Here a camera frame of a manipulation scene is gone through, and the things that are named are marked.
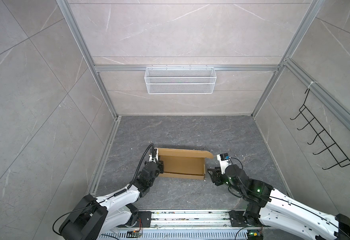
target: robotic arm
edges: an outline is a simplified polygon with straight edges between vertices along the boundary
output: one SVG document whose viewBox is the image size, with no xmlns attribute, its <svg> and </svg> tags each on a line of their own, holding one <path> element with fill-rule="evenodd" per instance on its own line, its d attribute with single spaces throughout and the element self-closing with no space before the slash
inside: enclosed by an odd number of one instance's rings
<svg viewBox="0 0 350 240">
<path fill-rule="evenodd" d="M 144 156 L 150 148 L 150 159 L 138 174 Z M 105 196 L 83 197 L 60 226 L 59 233 L 54 230 L 54 225 L 53 231 L 64 239 L 94 240 L 100 233 L 118 225 L 136 224 L 139 212 L 132 203 L 149 192 L 155 178 L 164 170 L 163 161 L 159 161 L 157 156 L 158 149 L 150 144 L 140 159 L 133 180 L 127 186 Z"/>
<path fill-rule="evenodd" d="M 216 186 L 227 185 L 231 194 L 249 202 L 244 216 L 238 216 L 246 223 L 279 228 L 304 239 L 350 239 L 350 219 L 345 215 L 310 208 L 269 184 L 249 178 L 227 153 L 217 155 L 217 159 L 220 167 L 208 169 L 211 180 Z"/>
</svg>

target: white zip tie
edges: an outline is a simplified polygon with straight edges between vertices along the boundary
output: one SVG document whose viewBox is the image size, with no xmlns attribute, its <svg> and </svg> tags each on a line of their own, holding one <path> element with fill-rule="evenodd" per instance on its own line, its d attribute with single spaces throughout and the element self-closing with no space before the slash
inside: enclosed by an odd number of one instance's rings
<svg viewBox="0 0 350 240">
<path fill-rule="evenodd" d="M 311 81 L 311 83 L 308 85 L 308 88 L 312 85 L 312 83 L 318 83 L 318 82 Z"/>
</svg>

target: cardboard flap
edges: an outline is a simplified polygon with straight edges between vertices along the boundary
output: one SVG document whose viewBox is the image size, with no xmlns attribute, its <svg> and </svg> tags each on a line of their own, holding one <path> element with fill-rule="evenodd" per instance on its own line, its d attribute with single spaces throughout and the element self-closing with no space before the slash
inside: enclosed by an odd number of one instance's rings
<svg viewBox="0 0 350 240">
<path fill-rule="evenodd" d="M 214 158 L 212 153 L 200 150 L 158 148 L 159 156 Z"/>
</svg>

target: wire basket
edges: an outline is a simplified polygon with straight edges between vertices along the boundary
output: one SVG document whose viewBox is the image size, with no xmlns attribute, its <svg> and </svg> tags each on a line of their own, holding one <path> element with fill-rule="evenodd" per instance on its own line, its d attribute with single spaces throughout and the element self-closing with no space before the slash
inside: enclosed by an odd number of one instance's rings
<svg viewBox="0 0 350 240">
<path fill-rule="evenodd" d="M 213 67 L 150 67 L 144 75 L 149 94 L 207 94 L 216 82 Z"/>
</svg>

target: cardboard box lid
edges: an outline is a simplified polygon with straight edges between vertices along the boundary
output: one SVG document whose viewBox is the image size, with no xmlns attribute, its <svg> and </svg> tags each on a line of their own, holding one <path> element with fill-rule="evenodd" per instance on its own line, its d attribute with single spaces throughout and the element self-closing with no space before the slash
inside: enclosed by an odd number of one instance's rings
<svg viewBox="0 0 350 240">
<path fill-rule="evenodd" d="M 208 151 L 158 148 L 160 160 L 164 163 L 162 177 L 204 179 L 205 158 L 213 158 Z"/>
</svg>

